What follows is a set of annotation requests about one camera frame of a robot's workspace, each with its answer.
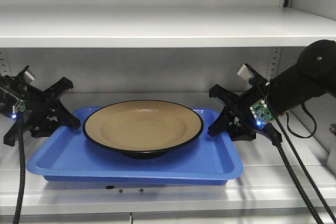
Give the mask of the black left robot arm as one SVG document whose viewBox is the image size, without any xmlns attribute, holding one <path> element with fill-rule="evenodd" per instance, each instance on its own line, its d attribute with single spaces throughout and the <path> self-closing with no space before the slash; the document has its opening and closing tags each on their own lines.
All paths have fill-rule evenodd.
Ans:
<svg viewBox="0 0 336 224">
<path fill-rule="evenodd" d="M 17 122 L 4 135 L 3 143 L 14 146 L 19 132 L 30 131 L 31 136 L 51 136 L 59 126 L 64 125 L 71 129 L 81 126 L 80 120 L 72 115 L 61 103 L 60 97 L 73 88 L 72 82 L 63 77 L 55 84 L 42 91 L 24 81 L 23 75 L 15 77 L 1 77 L 1 114 L 11 117 L 17 112 L 13 106 L 18 101 L 24 102 L 23 122 Z"/>
</svg>

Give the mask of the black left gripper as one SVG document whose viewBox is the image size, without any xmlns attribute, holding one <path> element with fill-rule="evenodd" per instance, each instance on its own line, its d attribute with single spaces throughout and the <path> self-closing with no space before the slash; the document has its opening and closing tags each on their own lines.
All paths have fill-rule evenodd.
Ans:
<svg viewBox="0 0 336 224">
<path fill-rule="evenodd" d="M 4 136 L 4 144 L 14 146 L 19 132 L 30 131 L 34 138 L 48 137 L 61 125 L 72 129 L 81 126 L 80 120 L 71 114 L 59 98 L 74 87 L 71 80 L 62 77 L 45 91 L 27 86 L 29 99 L 25 101 L 22 123 L 16 122 Z"/>
</svg>

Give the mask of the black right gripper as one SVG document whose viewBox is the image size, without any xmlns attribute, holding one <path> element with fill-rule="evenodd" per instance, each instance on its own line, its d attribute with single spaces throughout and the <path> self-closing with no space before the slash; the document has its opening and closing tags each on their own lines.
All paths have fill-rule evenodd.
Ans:
<svg viewBox="0 0 336 224">
<path fill-rule="evenodd" d="M 209 90 L 209 97 L 218 99 L 225 108 L 215 122 L 208 127 L 207 134 L 211 137 L 222 132 L 228 132 L 232 141 L 252 141 L 257 134 L 271 140 L 272 145 L 282 143 L 281 134 L 271 123 L 262 129 L 256 125 L 256 121 L 250 111 L 250 106 L 260 99 L 266 101 L 265 92 L 261 89 L 264 80 L 250 79 L 252 87 L 240 95 L 236 95 L 219 84 Z"/>
</svg>

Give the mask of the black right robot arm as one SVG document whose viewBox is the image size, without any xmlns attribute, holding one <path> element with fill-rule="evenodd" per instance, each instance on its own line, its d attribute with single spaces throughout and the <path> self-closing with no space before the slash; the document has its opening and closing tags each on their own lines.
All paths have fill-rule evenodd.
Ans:
<svg viewBox="0 0 336 224">
<path fill-rule="evenodd" d="M 207 133 L 213 137 L 227 132 L 233 141 L 251 141 L 256 134 L 270 139 L 273 145 L 282 141 L 270 123 L 257 120 L 252 106 L 264 100 L 273 117 L 326 93 L 335 96 L 335 41 L 319 40 L 306 47 L 297 62 L 281 74 L 266 80 L 248 64 L 242 64 L 237 74 L 251 88 L 236 95 L 219 85 L 209 91 L 211 98 L 220 100 L 224 108 Z"/>
</svg>

